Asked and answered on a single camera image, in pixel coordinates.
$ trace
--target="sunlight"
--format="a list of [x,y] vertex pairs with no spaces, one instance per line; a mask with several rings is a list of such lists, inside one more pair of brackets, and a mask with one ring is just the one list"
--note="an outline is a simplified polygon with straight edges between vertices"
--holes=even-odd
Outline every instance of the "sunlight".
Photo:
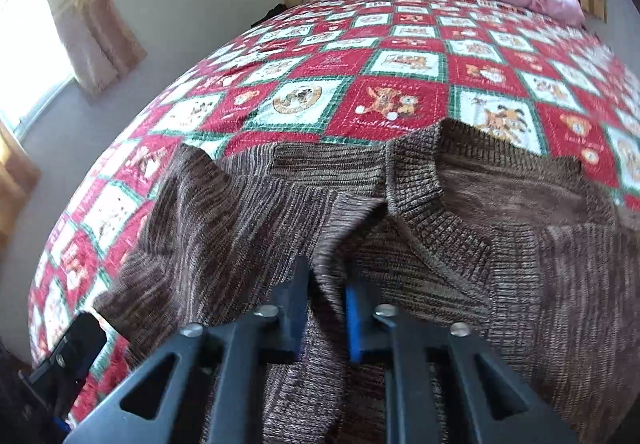
[[47,0],[8,0],[0,10],[0,111],[9,128],[71,73]]

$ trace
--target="ribbed neckline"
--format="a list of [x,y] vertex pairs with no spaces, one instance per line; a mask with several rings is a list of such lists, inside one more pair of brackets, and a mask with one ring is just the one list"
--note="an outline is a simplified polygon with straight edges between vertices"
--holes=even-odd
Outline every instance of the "ribbed neckline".
[[589,222],[616,223],[612,203],[585,178],[580,161],[574,157],[536,155],[450,118],[388,141],[385,166],[389,212],[405,224],[409,238],[422,254],[435,256],[450,273],[477,285],[483,285],[490,273],[492,240],[447,210],[436,167],[443,155],[499,167],[516,179],[561,185],[585,198]]

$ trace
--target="brown sweater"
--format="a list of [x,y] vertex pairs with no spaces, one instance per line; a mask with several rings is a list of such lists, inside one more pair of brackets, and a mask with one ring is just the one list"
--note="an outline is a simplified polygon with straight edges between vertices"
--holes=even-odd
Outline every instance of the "brown sweater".
[[266,442],[384,441],[382,371],[347,364],[346,254],[387,301],[474,326],[585,443],[640,390],[635,232],[576,159],[450,119],[375,147],[279,143],[217,163],[182,145],[97,309],[136,363],[182,325],[264,301],[298,254],[319,290],[301,362],[270,371]]

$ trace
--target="curtain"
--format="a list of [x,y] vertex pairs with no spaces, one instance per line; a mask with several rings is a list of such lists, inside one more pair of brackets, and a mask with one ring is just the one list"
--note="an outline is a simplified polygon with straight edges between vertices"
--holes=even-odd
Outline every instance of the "curtain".
[[146,57],[111,0],[47,0],[76,79],[98,95]]
[[40,170],[0,121],[0,249],[6,246],[39,179]]

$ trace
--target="red and white quilt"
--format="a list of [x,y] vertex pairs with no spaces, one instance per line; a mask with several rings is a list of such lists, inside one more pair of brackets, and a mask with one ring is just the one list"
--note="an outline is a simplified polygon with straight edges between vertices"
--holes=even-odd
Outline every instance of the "red and white quilt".
[[[52,231],[29,297],[40,361],[106,290],[175,147],[211,157],[286,139],[369,144],[452,116],[573,155],[640,209],[640,82],[584,31],[488,0],[312,0],[241,34],[170,85],[94,164]],[[72,410],[128,373],[112,329]]]

